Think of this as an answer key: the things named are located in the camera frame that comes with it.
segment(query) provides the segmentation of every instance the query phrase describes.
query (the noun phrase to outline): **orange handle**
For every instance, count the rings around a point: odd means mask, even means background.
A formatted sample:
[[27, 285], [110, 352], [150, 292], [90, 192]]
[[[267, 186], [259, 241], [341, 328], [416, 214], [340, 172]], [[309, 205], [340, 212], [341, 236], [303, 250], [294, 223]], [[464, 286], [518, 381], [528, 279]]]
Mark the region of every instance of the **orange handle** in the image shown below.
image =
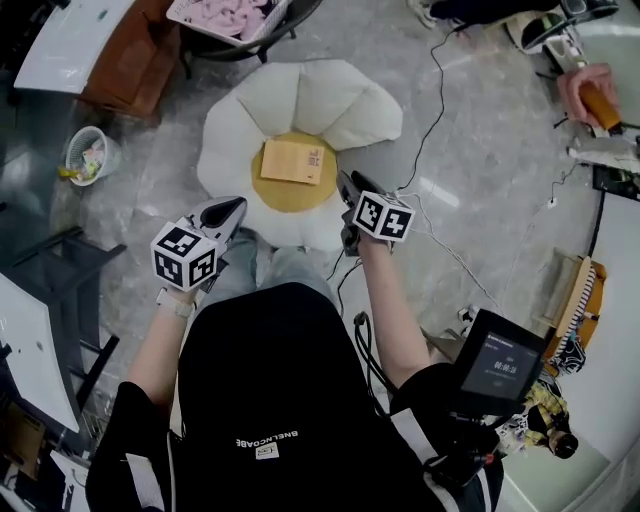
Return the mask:
[[593, 82], [585, 82], [580, 86], [580, 99], [605, 130], [622, 122], [618, 111]]

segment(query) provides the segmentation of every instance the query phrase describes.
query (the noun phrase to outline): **yellow cushion center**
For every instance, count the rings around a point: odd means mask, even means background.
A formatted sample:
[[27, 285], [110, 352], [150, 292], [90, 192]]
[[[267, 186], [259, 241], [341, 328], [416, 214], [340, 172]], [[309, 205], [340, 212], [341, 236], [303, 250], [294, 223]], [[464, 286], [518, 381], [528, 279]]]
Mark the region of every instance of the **yellow cushion center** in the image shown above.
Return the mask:
[[338, 161], [335, 151], [324, 140], [306, 133], [289, 132], [274, 137], [275, 140], [286, 140], [303, 144], [313, 144], [325, 148], [320, 183], [308, 185], [293, 181], [278, 181], [262, 178], [262, 158], [264, 146], [251, 163], [251, 181], [260, 198], [274, 210], [284, 213], [296, 213], [310, 210], [324, 203], [336, 189]]

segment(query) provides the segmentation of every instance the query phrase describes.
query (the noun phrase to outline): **white petal cushion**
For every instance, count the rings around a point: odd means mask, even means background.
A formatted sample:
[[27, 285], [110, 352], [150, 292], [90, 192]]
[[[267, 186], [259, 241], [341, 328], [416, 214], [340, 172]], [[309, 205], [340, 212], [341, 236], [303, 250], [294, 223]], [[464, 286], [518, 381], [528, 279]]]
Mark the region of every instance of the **white petal cushion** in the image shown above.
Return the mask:
[[228, 157], [249, 157], [251, 162], [266, 140], [267, 136], [231, 91], [207, 114], [202, 148]]
[[329, 128], [371, 83], [343, 60], [305, 62], [298, 84], [298, 104], [293, 126], [310, 135]]
[[271, 245], [334, 251], [346, 211], [338, 192], [304, 212], [274, 210], [253, 189], [254, 156], [267, 139], [290, 131], [320, 135], [339, 151], [394, 140], [401, 130], [396, 101], [345, 61], [267, 64], [209, 111], [198, 179], [212, 197], [245, 197], [244, 226]]
[[387, 91], [372, 82], [321, 137], [336, 151], [343, 151], [381, 140], [395, 140], [401, 133], [400, 105]]
[[262, 66], [235, 89], [238, 100], [267, 137], [291, 131], [300, 68], [296, 63]]

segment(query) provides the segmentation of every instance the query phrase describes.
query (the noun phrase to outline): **white sleeve stripe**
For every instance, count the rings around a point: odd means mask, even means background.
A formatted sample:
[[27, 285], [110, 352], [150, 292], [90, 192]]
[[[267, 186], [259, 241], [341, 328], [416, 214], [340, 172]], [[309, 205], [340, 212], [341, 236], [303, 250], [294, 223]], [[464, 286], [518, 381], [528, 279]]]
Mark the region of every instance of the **white sleeve stripe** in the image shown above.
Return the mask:
[[420, 424], [411, 409], [405, 409], [391, 416], [391, 421], [398, 433], [413, 450], [421, 464], [438, 455], [424, 435]]
[[484, 509], [486, 512], [491, 512], [491, 494], [489, 494], [489, 482], [487, 482], [487, 475], [484, 472], [484, 468], [478, 472], [478, 478], [480, 479], [482, 494], [484, 494]]
[[446, 512], [460, 512], [460, 507], [458, 507], [453, 496], [451, 496], [449, 491], [444, 487], [435, 483], [429, 473], [424, 474], [424, 482], [427, 484], [427, 487], [431, 489], [435, 497], [438, 498], [438, 501], [440, 501]]
[[147, 457], [125, 454], [129, 462], [129, 469], [133, 478], [133, 485], [140, 500], [140, 507], [154, 507], [162, 512], [165, 511], [162, 492], [156, 474], [153, 472], [151, 461]]
[[167, 432], [167, 453], [169, 455], [169, 478], [171, 479], [171, 512], [176, 512], [176, 473], [173, 466], [173, 451], [171, 450], [171, 432]]

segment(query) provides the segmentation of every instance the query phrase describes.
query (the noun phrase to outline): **shirt logo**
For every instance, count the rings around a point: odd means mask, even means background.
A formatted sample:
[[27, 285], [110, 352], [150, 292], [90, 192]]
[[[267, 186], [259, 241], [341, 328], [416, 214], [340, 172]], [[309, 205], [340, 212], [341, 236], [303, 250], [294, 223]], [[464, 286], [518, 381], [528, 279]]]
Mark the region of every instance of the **shirt logo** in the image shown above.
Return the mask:
[[287, 437], [298, 437], [298, 431], [293, 430], [291, 432], [287, 432], [286, 434], [276, 434], [275, 436], [267, 437], [266, 439], [261, 439], [260, 441], [242, 441], [241, 439], [236, 439], [236, 446], [239, 446], [240, 448], [257, 448], [258, 446], [265, 446], [274, 441], [286, 439]]
[[277, 459], [278, 457], [280, 457], [278, 443], [269, 443], [256, 448], [256, 460]]

